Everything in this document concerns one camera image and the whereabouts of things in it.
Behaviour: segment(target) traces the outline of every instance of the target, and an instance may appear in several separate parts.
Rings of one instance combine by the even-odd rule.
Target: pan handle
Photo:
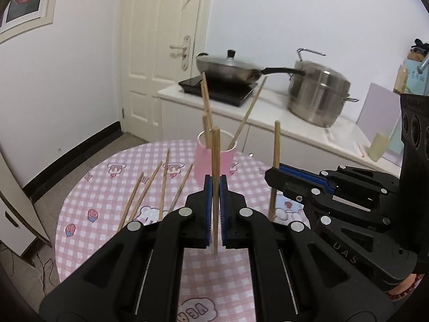
[[[268,75],[268,74],[277,74],[277,73],[286,73],[286,74],[297,74],[297,75],[305,75],[305,71],[298,70],[298,69],[291,69],[291,68],[265,68],[261,71],[262,75]]]

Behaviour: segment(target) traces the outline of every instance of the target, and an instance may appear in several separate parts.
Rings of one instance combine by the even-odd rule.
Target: white door
[[[191,77],[199,4],[125,0],[121,87],[127,132],[150,142],[161,139],[161,105],[154,96]]]

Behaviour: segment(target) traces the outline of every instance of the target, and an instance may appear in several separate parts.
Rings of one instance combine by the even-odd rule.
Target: kitchen counter
[[[179,85],[172,85],[159,91],[158,98],[203,109],[202,98],[184,93]],[[210,107],[214,114],[242,120],[252,100],[253,97],[248,98],[239,108],[211,100]],[[279,120],[282,128],[281,134],[284,136],[323,149],[371,169],[388,172],[397,177],[400,176],[401,168],[394,163],[384,158],[374,162],[366,153],[362,157],[358,145],[363,151],[366,151],[370,142],[355,123],[339,117],[329,129],[318,127],[288,111],[286,109],[287,101],[287,96],[270,90],[263,90],[247,123],[274,132],[274,121]]]

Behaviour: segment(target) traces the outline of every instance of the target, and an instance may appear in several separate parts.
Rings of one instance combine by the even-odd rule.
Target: white wall
[[[57,0],[52,25],[0,45],[0,149],[21,186],[118,121],[119,7]]]
[[[371,82],[393,88],[400,63],[415,38],[429,40],[429,15],[420,0],[212,0],[205,51],[229,48],[267,66],[292,67],[295,50],[346,76],[352,83],[342,115],[357,120]],[[266,87],[286,92],[287,75],[271,75]]]

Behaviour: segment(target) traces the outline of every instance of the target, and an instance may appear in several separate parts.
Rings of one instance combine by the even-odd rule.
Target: wok
[[[292,68],[261,69],[252,63],[236,60],[234,57],[234,50],[228,50],[228,56],[226,58],[200,53],[196,58],[197,68],[199,72],[205,72],[207,78],[245,83],[247,85],[251,85],[258,81],[262,75],[275,73],[305,75],[304,71]]]

